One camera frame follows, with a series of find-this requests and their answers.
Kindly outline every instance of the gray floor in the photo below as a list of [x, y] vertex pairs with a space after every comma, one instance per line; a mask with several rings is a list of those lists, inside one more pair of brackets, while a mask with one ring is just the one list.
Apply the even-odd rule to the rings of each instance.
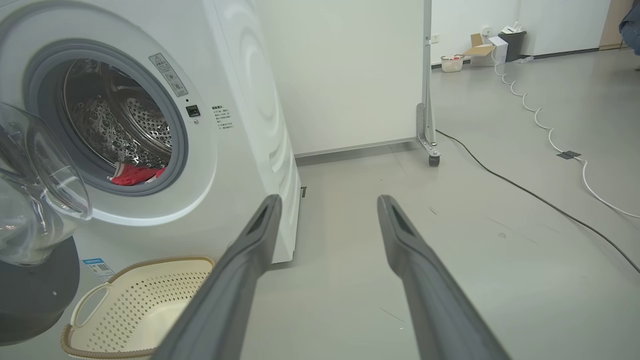
[[[592, 188], [640, 214], [640, 58], [604, 51], [509, 64], [507, 79]], [[434, 70], [438, 128], [490, 168], [614, 240], [640, 264], [640, 220], [590, 196], [580, 164], [491, 68]], [[486, 173], [440, 137], [438, 168], [411, 145], [300, 159], [294, 261], [260, 279], [243, 359], [417, 359], [403, 288], [384, 255], [376, 197], [393, 195], [515, 360], [637, 359], [640, 275], [603, 239]], [[85, 266], [84, 293], [94, 278]], [[64, 359], [63, 322], [4, 359]]]

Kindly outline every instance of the whiteboard stand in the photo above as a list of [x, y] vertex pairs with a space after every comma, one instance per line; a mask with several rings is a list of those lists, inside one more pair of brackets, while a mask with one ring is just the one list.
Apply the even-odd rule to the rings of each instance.
[[436, 127], [431, 103], [431, 0], [424, 0], [424, 49], [422, 51], [422, 102], [416, 108], [415, 140], [429, 154], [429, 165], [440, 164], [436, 149]]

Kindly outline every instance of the red cloth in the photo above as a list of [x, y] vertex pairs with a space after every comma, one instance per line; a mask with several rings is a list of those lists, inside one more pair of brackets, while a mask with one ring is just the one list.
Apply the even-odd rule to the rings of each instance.
[[158, 170], [156, 176], [152, 177], [151, 179], [145, 181], [145, 183], [149, 184], [150, 182], [152, 182], [153, 180], [156, 180], [158, 178], [158, 176], [160, 176], [164, 170], [166, 169], [166, 167], [163, 167], [162, 169]]
[[116, 172], [110, 180], [116, 185], [130, 186], [159, 176], [165, 168], [135, 167], [131, 164], [116, 164]]

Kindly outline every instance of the sticker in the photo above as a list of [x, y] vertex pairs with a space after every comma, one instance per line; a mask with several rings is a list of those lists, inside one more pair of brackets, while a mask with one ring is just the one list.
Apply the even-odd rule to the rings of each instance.
[[98, 275], [102, 282], [107, 282], [107, 280], [116, 274], [101, 258], [82, 260], [82, 262], [87, 264], [87, 266]]
[[218, 129], [226, 130], [234, 128], [234, 123], [231, 121], [231, 113], [229, 113], [228, 109], [225, 109], [224, 106], [213, 106], [213, 114], [216, 116], [216, 123], [218, 124]]
[[187, 89], [184, 88], [184, 84], [182, 84], [180, 78], [178, 78], [178, 74], [173, 71], [173, 68], [162, 54], [151, 55], [149, 56], [149, 60], [154, 63], [156, 69], [164, 76], [164, 79], [169, 83], [176, 96], [183, 96], [189, 93]]

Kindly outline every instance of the beige laundry basket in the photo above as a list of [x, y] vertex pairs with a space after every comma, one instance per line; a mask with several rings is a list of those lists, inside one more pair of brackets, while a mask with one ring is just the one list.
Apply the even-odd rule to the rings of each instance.
[[462, 55], [447, 55], [440, 57], [442, 61], [442, 71], [444, 72], [456, 72], [462, 70], [462, 64], [465, 61], [465, 57]]
[[[182, 256], [145, 261], [118, 272], [78, 302], [62, 333], [62, 349], [83, 359], [150, 357], [214, 264], [205, 256]], [[106, 294], [98, 306], [78, 323], [85, 302], [103, 289]]]

